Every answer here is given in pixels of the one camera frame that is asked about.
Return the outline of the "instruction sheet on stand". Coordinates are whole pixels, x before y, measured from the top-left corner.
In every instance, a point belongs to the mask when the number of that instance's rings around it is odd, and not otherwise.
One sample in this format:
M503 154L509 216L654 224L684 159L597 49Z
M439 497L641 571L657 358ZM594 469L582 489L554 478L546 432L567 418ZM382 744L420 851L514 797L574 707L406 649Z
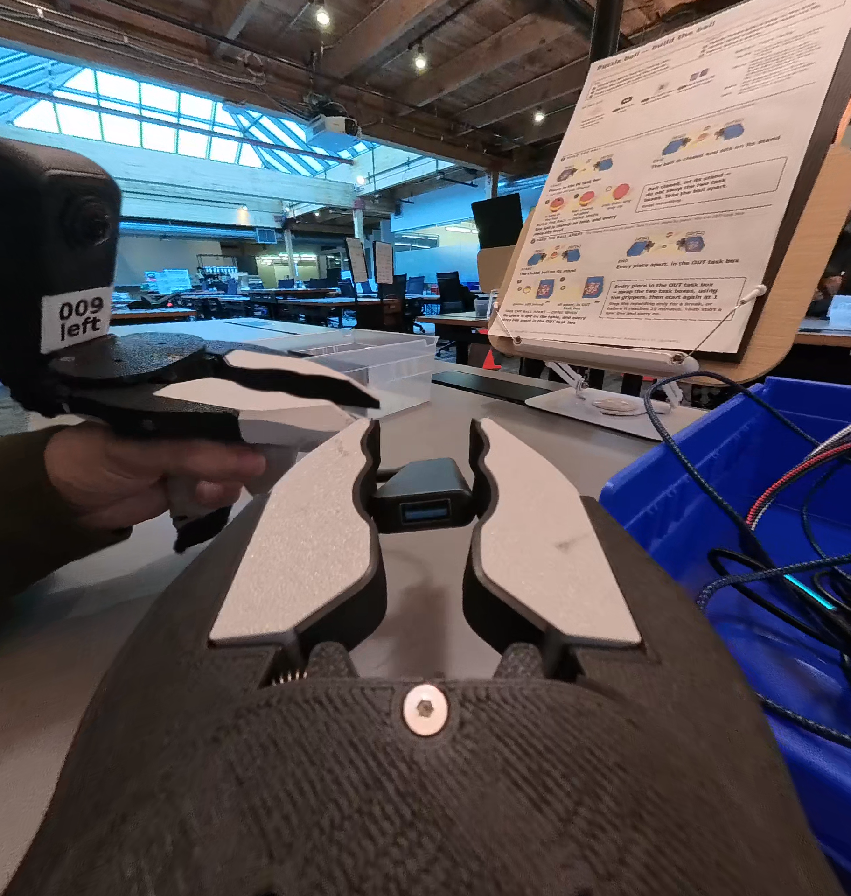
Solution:
M600 369L651 379L665 395L655 407L661 411L669 431L677 433L701 416L700 410L681 405L681 385L711 385L711 373L745 383L766 375L775 367L794 343L851 204L851 150L840 143L845 129L843 118L850 100L851 94L771 290L767 292L766 287L761 286L752 293L752 297L765 297L755 308L754 324L746 330L742 348L735 354L714 354L699 349L626 349L566 342L520 345L506 338L494 338L489 330L499 308L499 292L532 212L514 247L480 250L477 256L480 285L491 294L493 301L487 330L490 344L506 355L542 361L565 381L563 387L550 386L550 394L531 399L526 405L581 423L656 441L655 429L639 398L589 386L587 377L579 370Z

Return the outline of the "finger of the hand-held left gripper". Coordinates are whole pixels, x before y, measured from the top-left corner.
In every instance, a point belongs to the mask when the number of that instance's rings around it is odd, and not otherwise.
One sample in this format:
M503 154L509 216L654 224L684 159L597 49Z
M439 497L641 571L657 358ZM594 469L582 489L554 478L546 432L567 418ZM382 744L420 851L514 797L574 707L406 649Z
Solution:
M349 425L358 416L325 399L307 399L284 392L265 392L226 380L193 380L163 386L162 398L236 410L240 420L286 425Z
M257 392L279 392L359 409L382 407L379 397L357 380L300 357L230 350L222 356L222 379Z

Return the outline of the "black monitor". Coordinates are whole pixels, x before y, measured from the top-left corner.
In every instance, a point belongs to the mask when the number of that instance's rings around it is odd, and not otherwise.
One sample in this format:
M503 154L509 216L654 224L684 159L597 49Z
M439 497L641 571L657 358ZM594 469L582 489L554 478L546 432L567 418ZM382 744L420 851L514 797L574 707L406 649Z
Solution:
M514 247L521 234L521 195L511 193L471 204L481 250Z

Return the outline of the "blue plastic bin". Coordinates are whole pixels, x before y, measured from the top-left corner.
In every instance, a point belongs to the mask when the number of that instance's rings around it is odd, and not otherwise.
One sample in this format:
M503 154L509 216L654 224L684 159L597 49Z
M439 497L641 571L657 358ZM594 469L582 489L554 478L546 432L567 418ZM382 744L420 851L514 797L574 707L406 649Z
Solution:
M600 503L742 668L851 894L851 386L768 377Z

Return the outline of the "clear plastic bin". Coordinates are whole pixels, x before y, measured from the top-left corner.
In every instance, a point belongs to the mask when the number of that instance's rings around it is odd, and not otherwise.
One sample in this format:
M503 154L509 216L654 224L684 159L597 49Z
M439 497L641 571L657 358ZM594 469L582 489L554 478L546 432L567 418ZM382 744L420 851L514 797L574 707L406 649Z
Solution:
M325 330L261 340L265 348L306 358L343 372L380 401L372 419L428 402L436 370L436 336L380 330Z

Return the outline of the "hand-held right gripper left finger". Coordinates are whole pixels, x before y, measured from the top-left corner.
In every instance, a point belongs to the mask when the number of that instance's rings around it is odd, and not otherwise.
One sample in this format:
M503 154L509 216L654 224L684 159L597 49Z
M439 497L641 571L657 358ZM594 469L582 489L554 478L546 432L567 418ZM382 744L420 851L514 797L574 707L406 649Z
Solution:
M380 435L377 420L357 420L276 483L210 629L212 647L276 647L298 668L319 644L352 651L375 633L387 610L368 510Z

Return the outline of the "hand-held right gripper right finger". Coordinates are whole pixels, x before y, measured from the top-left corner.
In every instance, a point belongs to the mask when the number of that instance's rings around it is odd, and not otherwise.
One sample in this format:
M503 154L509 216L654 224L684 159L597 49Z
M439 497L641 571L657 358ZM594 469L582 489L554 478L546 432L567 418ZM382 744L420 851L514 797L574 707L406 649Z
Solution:
M577 487L495 420L473 420L475 526L465 620L498 654L531 645L543 662L578 649L637 651L642 636Z

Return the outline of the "ceiling projector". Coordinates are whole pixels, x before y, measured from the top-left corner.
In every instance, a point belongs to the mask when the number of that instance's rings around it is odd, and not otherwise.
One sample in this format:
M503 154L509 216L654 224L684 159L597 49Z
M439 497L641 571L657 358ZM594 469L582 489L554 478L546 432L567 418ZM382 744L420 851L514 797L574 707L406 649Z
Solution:
M307 146L333 154L350 150L361 138L357 121L348 116L319 115L307 123L305 130Z

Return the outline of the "grey desk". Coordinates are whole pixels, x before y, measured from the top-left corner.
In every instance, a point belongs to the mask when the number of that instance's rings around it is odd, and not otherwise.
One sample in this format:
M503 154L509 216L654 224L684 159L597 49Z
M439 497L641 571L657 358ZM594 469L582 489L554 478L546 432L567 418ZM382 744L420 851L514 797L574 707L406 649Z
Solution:
M492 418L561 470L588 497L651 446L639 437L508 401L432 385L428 402L385 418L383 465L454 457L466 476L468 429ZM382 536L388 609L354 651L366 676L486 674L495 655L460 608L470 529ZM41 581L0 619L0 780L3 798L29 775L54 780L104 670L156 598L200 553L172 550L167 515L130 539Z

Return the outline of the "printed instruction sheet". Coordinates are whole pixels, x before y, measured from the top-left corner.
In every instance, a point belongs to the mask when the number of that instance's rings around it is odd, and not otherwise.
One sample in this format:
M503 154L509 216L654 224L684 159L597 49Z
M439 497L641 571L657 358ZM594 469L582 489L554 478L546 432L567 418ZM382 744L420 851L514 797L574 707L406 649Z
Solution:
M742 2L593 63L492 337L732 355L851 94L851 1Z

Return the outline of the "person's left hand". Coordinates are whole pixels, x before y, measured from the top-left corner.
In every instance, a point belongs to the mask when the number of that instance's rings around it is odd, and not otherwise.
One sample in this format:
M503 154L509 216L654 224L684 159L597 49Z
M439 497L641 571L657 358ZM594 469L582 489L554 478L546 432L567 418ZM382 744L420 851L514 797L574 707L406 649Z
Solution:
M169 511L167 483L185 479L205 511L229 507L262 476L265 456L243 444L133 440L101 424L55 432L44 451L50 484L92 529L120 530Z

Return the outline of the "black USB adapter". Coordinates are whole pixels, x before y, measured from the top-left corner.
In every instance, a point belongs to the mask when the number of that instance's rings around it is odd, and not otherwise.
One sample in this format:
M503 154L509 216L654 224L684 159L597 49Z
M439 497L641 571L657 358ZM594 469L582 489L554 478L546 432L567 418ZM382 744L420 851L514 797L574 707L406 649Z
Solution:
M367 509L381 535L462 528L475 517L471 488L452 458L379 469Z

